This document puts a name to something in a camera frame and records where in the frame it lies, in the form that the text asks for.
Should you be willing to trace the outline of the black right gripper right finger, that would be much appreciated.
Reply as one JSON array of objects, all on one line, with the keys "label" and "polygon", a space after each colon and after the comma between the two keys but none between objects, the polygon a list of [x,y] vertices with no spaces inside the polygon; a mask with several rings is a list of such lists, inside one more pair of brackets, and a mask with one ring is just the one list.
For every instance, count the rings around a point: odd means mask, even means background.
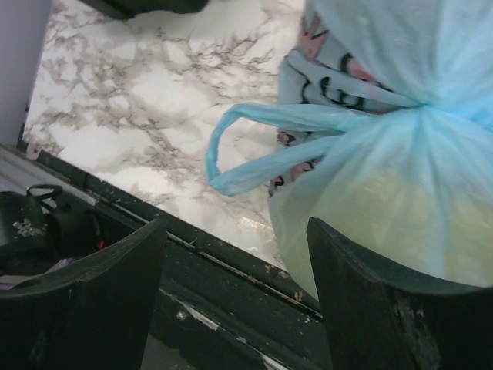
[{"label": "black right gripper right finger", "polygon": [[490,369],[492,290],[432,277],[317,218],[307,241],[335,369]]}]

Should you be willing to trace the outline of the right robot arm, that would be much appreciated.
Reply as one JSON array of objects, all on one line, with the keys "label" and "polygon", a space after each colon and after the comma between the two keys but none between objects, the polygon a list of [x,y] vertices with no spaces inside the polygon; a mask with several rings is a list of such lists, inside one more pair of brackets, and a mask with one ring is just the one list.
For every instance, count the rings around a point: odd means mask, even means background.
[{"label": "right robot arm", "polygon": [[62,187],[1,195],[1,367],[490,369],[492,291],[439,280],[309,223],[320,298]]}]

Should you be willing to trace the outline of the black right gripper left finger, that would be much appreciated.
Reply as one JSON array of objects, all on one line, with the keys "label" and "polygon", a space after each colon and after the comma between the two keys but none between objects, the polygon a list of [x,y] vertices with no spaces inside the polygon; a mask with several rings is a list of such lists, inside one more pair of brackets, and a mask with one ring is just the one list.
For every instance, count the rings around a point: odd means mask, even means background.
[{"label": "black right gripper left finger", "polygon": [[3,369],[138,369],[163,271],[155,219],[119,242],[1,292]]}]

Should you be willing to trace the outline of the blue printed plastic bag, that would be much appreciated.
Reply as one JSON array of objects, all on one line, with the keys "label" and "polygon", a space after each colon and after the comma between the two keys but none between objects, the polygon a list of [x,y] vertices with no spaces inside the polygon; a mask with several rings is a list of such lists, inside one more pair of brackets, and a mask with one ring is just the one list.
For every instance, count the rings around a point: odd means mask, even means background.
[{"label": "blue printed plastic bag", "polygon": [[206,153],[226,196],[260,186],[310,296],[316,217],[424,274],[492,283],[492,3],[308,1],[278,103],[237,104]]}]

